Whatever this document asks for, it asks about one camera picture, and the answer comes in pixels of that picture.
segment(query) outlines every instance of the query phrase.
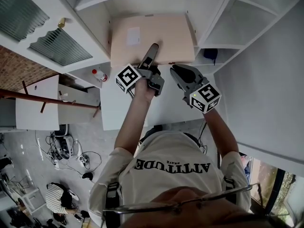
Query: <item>eyeglass frame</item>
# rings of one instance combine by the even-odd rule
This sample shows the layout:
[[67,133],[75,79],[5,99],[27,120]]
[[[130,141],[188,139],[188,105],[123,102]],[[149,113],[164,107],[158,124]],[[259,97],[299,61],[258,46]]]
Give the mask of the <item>eyeglass frame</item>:
[[[230,190],[223,191],[223,192],[220,192],[220,193],[205,194],[204,196],[202,196],[200,198],[190,199],[190,200],[175,203],[175,204],[159,203],[160,205],[163,205],[162,207],[131,209],[131,208],[127,207],[128,205],[122,205],[122,206],[119,206],[119,207],[116,207],[116,208],[104,209],[103,211],[104,212],[112,211],[112,212],[115,212],[116,214],[120,214],[120,215],[121,214],[134,214],[134,213],[144,213],[144,212],[166,211],[166,210],[171,210],[171,211],[175,211],[176,213],[180,213],[181,206],[184,205],[185,203],[196,202],[196,201],[205,202],[205,201],[218,200],[218,199],[224,198],[228,195],[252,190],[253,186],[255,186],[255,185],[258,186],[257,192],[258,192],[259,197],[260,197],[261,205],[263,205],[262,194],[261,194],[261,185],[260,185],[260,183],[255,183],[255,184],[247,185],[245,187],[234,188],[234,189],[230,189]],[[135,204],[135,205],[140,206],[140,205],[146,205],[146,204],[147,203],[141,203],[141,204]]]

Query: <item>black strap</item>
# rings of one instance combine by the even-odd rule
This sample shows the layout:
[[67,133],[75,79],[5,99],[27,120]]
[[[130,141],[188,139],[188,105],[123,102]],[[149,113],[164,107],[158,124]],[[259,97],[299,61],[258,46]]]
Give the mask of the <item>black strap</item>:
[[[105,208],[116,208],[120,205],[119,196],[117,189],[119,187],[118,182],[113,182],[109,184],[108,190],[106,192]],[[120,215],[113,211],[104,212],[105,223],[107,228],[118,228],[120,227]]]

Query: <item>white t-shirt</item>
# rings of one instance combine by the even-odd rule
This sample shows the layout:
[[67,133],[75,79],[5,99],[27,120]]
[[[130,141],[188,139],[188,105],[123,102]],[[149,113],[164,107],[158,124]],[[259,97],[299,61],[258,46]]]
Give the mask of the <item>white t-shirt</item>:
[[[142,143],[135,157],[123,148],[116,148],[111,153],[90,193],[89,211],[98,225],[105,207],[106,187],[117,177],[121,186],[118,191],[121,205],[147,203],[164,191],[180,186],[215,193],[248,185],[237,152],[228,153],[219,170],[185,134],[158,132]],[[250,192],[237,194],[234,202],[249,210]]]

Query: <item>glasses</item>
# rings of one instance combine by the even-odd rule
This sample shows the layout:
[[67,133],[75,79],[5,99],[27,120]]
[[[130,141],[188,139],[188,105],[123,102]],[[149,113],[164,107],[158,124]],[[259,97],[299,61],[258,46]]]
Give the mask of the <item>glasses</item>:
[[175,204],[153,203],[153,202],[152,203],[140,203],[140,204],[123,205],[123,206],[119,206],[119,207],[112,208],[112,209],[104,209],[104,211],[106,211],[106,212],[113,211],[117,214],[131,214],[131,213],[143,213],[143,212],[171,210],[176,213],[180,213],[181,206],[184,205],[185,203],[197,202],[197,201],[204,202],[204,201],[218,200],[218,199],[224,198],[228,195],[249,191],[252,189],[252,187],[254,185],[258,186],[257,192],[260,197],[261,205],[263,206],[261,185],[260,185],[260,183],[256,183],[256,184],[248,185],[245,187],[230,189],[230,190],[223,191],[220,193],[206,194],[200,198],[191,199],[191,200],[187,200],[187,201],[183,201],[183,202],[175,203]]

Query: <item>cabinet door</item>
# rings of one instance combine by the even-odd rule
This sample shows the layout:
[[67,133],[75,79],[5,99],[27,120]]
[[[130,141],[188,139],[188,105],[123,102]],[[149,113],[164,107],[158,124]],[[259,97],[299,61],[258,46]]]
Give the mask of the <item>cabinet door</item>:
[[4,47],[60,73],[110,60],[66,0],[0,0],[0,5]]

